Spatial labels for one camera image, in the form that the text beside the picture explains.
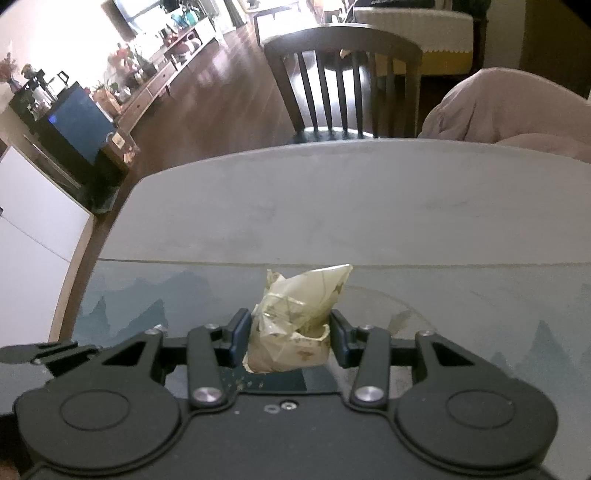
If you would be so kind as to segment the beige snack pouch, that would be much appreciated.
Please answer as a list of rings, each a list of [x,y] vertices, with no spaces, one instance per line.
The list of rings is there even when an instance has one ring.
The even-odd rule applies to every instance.
[[[353,266],[336,265],[287,278],[266,272],[263,298],[252,312],[252,329],[242,366],[270,374],[322,366],[331,352],[329,314]]]

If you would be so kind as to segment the white cabinet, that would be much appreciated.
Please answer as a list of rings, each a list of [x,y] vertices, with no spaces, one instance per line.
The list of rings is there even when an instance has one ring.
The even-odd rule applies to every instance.
[[[58,339],[91,214],[16,148],[1,157],[1,344]]]

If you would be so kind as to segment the blue fronted dark cabinet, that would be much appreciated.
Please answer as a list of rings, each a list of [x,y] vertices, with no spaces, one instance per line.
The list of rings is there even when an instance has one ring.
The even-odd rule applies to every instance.
[[[13,95],[9,107],[79,185],[77,200],[96,214],[111,211],[139,152],[131,136],[116,128],[77,83],[64,89],[48,109],[26,88]]]

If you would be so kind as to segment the wooden TV cabinet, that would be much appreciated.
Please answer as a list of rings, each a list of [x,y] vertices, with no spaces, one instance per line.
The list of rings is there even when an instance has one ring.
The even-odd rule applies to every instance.
[[[114,120],[115,125],[130,134],[157,98],[163,93],[170,94],[175,78],[212,41],[220,43],[222,39],[218,38],[209,18],[179,31],[173,42],[164,45],[152,56],[156,73],[145,80],[123,105],[121,114]]]

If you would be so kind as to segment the dark wooden dining chair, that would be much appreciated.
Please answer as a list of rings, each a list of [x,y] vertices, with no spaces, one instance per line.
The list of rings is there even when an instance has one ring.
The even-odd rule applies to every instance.
[[[423,51],[400,35],[334,24],[266,40],[294,144],[415,138]]]

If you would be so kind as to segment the pink covered chair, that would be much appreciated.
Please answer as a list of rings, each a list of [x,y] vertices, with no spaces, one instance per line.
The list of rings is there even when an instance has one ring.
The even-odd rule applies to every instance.
[[[590,161],[590,101],[541,76],[478,71],[427,115],[419,137],[498,144]]]

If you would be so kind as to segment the beige sofa with clothes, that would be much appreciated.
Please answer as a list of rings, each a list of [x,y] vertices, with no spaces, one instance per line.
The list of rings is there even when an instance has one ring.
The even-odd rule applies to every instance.
[[[423,51],[424,76],[466,76],[482,68],[486,22],[449,9],[356,6],[353,22],[388,31]]]

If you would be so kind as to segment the television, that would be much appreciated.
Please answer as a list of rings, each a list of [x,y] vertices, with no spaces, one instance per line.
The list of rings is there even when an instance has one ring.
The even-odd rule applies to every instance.
[[[115,0],[124,19],[136,29],[156,30],[167,21],[161,2],[157,0]]]

